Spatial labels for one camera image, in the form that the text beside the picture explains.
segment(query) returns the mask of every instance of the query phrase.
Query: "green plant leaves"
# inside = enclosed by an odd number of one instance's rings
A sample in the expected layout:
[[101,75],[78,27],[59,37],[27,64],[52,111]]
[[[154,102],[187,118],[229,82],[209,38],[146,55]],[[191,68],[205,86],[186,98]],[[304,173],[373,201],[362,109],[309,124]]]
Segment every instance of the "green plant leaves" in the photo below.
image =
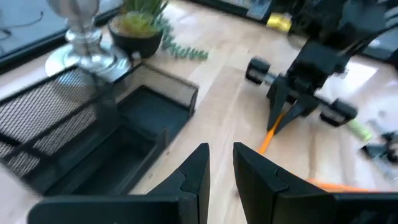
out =
[[167,7],[169,1],[163,0],[124,0],[124,11],[148,13],[157,17]]
[[189,58],[191,60],[206,60],[209,53],[204,50],[197,50],[191,47],[182,47],[174,42],[174,36],[172,35],[173,27],[171,26],[168,19],[164,18],[160,14],[155,20],[154,25],[159,29],[163,30],[162,38],[162,50],[168,50],[170,55],[175,58]]
[[159,29],[152,25],[149,14],[127,13],[118,17],[116,27],[123,35],[130,37],[152,37]]

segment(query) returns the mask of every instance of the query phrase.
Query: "wooden table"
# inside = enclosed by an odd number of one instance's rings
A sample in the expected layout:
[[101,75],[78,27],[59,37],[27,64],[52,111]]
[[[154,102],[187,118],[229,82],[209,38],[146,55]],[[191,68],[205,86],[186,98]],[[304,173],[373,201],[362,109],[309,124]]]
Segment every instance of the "wooden table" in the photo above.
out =
[[[132,190],[144,194],[176,169],[202,142],[211,150],[211,194],[208,223],[245,223],[236,196],[232,149],[236,141],[257,148],[266,135],[269,102],[267,86],[244,80],[250,59],[259,56],[273,72],[285,72],[298,50],[285,35],[259,24],[183,1],[173,1],[166,16],[175,26],[176,41],[209,50],[206,62],[176,60],[161,50],[147,62],[200,86],[197,112]],[[45,77],[44,55],[0,77],[0,97]],[[358,119],[377,118],[398,128],[398,79],[389,65],[353,58],[345,79],[331,77],[319,94],[346,99],[359,110]],[[378,190],[397,189],[367,161],[363,145],[344,127],[331,128],[314,113],[297,119],[275,136],[265,156],[303,179],[316,178]],[[0,172],[0,223],[25,223],[27,211],[40,199]]]

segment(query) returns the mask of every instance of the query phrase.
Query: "window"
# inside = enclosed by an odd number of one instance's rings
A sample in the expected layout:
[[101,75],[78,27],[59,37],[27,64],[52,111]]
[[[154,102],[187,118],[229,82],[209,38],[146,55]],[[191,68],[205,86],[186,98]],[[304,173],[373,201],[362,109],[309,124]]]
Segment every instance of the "window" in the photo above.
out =
[[[122,0],[100,0],[98,22],[106,22],[115,15],[116,8],[121,2]],[[39,48],[57,34],[57,38],[61,38],[58,42],[63,43],[65,29],[65,19],[58,17],[44,0],[2,1],[0,5],[0,67],[9,64],[8,62],[15,60],[18,55],[21,56],[21,52],[28,54],[29,52],[26,52],[28,48],[30,48],[30,53],[39,54],[40,52],[37,52],[40,51]]]

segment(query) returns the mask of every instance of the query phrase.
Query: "orange cable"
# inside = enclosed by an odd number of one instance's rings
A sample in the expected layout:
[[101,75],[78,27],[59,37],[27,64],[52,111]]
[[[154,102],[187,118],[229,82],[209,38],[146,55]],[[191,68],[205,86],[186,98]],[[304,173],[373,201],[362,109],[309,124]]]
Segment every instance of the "orange cable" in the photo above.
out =
[[[265,140],[262,142],[260,149],[258,150],[259,154],[264,154],[267,151],[268,145],[271,142],[272,137],[274,137],[276,127],[280,123],[283,116],[284,116],[284,114],[279,115],[274,126],[267,133]],[[340,184],[324,183],[324,182],[320,182],[319,180],[316,180],[316,179],[308,179],[307,181],[310,182],[311,184],[316,185],[317,187],[327,191],[327,192],[376,192],[376,190],[362,189],[362,188],[350,187],[350,186],[345,186],[345,185],[340,185]]]
[[276,119],[274,126],[267,133],[265,140],[262,142],[262,144],[260,146],[260,150],[259,150],[260,154],[263,155],[267,151],[268,145],[271,142],[272,137],[274,137],[276,127],[278,127],[278,124],[281,121],[281,119],[283,118],[283,116],[284,116],[283,114],[279,115],[278,119]]
[[323,190],[326,190],[327,192],[377,192],[377,190],[362,189],[358,187],[350,187],[341,184],[324,183],[315,179],[308,179],[307,181]]

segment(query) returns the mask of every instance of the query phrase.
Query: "black mesh desk organizer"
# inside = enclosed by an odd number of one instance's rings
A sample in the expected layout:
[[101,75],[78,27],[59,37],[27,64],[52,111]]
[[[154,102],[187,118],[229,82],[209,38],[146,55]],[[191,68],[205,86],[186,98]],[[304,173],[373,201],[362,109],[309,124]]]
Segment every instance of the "black mesh desk organizer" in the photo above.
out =
[[72,67],[0,102],[0,161],[41,195],[126,194],[193,115],[198,88],[140,64]]

